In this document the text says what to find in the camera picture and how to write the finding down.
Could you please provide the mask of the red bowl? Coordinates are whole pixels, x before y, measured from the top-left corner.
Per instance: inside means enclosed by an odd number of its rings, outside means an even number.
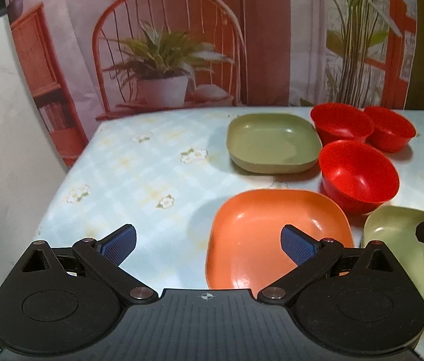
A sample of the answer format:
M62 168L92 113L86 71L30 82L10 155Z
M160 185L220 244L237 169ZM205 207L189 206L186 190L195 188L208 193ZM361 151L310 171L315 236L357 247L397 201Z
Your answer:
M366 143L339 140L319 153L326 194L346 213L368 214L398 194L400 178L392 162Z
M363 112L374 125L374 131L366 142L384 153L398 153L416 137L414 125L391 109L368 106Z
M323 146L338 141L364 143L374 132L372 119L363 111L343 103L322 103L310 111Z

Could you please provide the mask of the green square plate near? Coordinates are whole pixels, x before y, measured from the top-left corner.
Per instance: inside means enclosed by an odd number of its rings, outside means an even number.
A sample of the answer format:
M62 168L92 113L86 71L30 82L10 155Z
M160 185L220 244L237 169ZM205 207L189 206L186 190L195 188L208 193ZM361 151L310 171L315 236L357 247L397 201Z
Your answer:
M422 210L381 206L366 220L362 245L371 240L384 242L424 298L424 244L416 238L416 227L422 222Z

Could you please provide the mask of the green square plate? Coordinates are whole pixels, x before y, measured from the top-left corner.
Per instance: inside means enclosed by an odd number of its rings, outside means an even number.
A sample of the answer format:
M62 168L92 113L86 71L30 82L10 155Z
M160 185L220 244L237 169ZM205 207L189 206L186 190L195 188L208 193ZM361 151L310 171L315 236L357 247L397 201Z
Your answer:
M312 168L323 145L313 125L286 113L236 117L227 129L231 160L255 174L298 174Z
M366 220L362 245L371 240L384 242L424 298L424 244L416 238L416 227L422 222L422 210L381 206Z

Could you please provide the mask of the orange square plate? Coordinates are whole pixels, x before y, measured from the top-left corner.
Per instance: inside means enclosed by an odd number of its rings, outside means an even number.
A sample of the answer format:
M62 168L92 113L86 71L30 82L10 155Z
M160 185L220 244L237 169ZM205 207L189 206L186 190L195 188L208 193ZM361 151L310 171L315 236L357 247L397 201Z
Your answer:
M288 224L317 240L354 245L346 215L325 195L290 189L242 192L226 201L213 220L205 266L208 286L249 288L256 294L293 270L296 264L280 245Z

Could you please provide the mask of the green square plate far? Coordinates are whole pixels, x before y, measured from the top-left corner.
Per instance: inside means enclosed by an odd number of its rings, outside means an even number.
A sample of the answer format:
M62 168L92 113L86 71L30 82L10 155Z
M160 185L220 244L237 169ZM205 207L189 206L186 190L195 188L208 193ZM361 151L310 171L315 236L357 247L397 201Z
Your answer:
M298 174L312 168L323 145L313 125L286 113L236 117L227 129L231 160L255 174Z

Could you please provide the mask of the white panel board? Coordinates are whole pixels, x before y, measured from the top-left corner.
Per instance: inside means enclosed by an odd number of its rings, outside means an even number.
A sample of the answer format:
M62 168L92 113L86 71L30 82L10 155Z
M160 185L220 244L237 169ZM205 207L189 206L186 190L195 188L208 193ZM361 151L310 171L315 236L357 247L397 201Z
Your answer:
M29 245L66 175L0 17L0 285Z

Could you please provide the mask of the printed room backdrop curtain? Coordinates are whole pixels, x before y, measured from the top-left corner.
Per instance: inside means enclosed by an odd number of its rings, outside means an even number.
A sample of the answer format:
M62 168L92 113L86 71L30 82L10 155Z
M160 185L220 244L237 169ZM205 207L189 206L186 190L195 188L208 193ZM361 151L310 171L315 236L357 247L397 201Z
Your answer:
M6 0L66 165L99 123L176 108L405 105L416 0Z

